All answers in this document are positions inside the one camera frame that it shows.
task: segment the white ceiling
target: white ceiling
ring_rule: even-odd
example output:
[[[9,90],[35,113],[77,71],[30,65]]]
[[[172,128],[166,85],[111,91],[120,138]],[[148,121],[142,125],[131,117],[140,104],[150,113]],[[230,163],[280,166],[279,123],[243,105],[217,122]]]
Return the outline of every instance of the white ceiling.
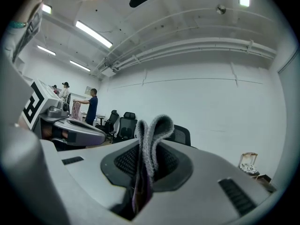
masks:
[[[236,38],[276,49],[279,33],[278,14],[267,0],[250,0],[250,7],[238,0],[149,0],[137,8],[131,8],[129,0],[45,0],[45,4],[52,6],[52,14],[43,14],[34,46],[56,52],[61,61],[74,60],[98,77],[105,61],[115,67],[132,55],[173,42]],[[224,15],[216,12],[218,4],[227,8]],[[78,20],[113,46],[108,49],[76,28]]]

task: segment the gray knit cloth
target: gray knit cloth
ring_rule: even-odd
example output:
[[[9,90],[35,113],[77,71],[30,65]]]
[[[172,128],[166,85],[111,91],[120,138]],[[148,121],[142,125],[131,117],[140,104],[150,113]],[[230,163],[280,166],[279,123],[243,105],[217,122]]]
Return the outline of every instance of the gray knit cloth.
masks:
[[[167,115],[159,115],[151,122],[147,133],[144,135],[142,157],[151,186],[154,182],[154,174],[158,170],[156,147],[161,140],[171,136],[173,131],[174,124],[172,119]]]
[[[143,163],[143,141],[145,138],[145,135],[148,132],[148,124],[144,120],[139,120],[136,124],[136,133],[137,136],[140,140],[140,146],[139,146],[139,158],[138,158],[138,163],[137,163],[137,174],[136,174],[136,180],[138,181],[140,179],[140,172],[141,172],[141,167]]]

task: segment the gray fabric strap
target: gray fabric strap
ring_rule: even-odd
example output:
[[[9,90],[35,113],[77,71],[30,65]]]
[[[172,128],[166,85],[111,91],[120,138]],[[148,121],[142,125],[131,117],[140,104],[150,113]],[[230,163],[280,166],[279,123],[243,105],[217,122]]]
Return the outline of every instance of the gray fabric strap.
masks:
[[[140,120],[136,124],[136,134],[139,138],[139,155],[138,155],[138,162],[137,162],[137,170],[136,170],[136,181],[135,181],[135,191],[133,194],[132,199],[132,209],[134,213],[139,212],[138,208],[138,201],[137,201],[137,193],[140,193],[139,187],[141,186],[141,183],[143,182],[143,175],[142,175],[142,169],[143,169],[143,140],[144,136],[148,131],[148,124],[144,120]]]
[[[154,165],[154,170],[158,170],[158,161],[156,158],[156,147],[164,139],[169,136],[174,131],[174,124],[172,119],[167,115],[157,116],[151,123],[150,129],[154,128],[154,134],[151,144],[151,160]]]
[[[154,182],[155,171],[158,169],[156,147],[161,140],[169,137],[173,130],[172,119],[167,115],[159,115],[151,122],[145,135],[142,152],[151,186]]]

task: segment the blue shirt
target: blue shirt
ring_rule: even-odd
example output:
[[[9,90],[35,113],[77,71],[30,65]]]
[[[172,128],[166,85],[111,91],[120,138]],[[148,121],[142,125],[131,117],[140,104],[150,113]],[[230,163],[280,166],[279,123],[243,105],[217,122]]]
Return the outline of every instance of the blue shirt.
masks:
[[[88,109],[88,114],[86,115],[87,120],[95,120],[96,118],[96,111],[97,111],[97,105],[98,105],[98,98],[97,96],[92,97],[90,100],[90,105]]]

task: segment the person in white shirt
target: person in white shirt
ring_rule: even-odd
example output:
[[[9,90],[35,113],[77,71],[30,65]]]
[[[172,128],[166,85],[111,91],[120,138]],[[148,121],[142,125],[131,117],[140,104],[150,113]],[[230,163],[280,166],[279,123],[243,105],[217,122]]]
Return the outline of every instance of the person in white shirt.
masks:
[[[61,91],[61,93],[58,95],[60,98],[61,98],[61,100],[63,100],[64,102],[67,102],[67,100],[68,100],[68,96],[69,96],[69,94],[70,94],[70,92],[69,92],[69,83],[67,83],[67,82],[65,82],[65,83],[62,83],[62,85],[64,85],[64,89]]]

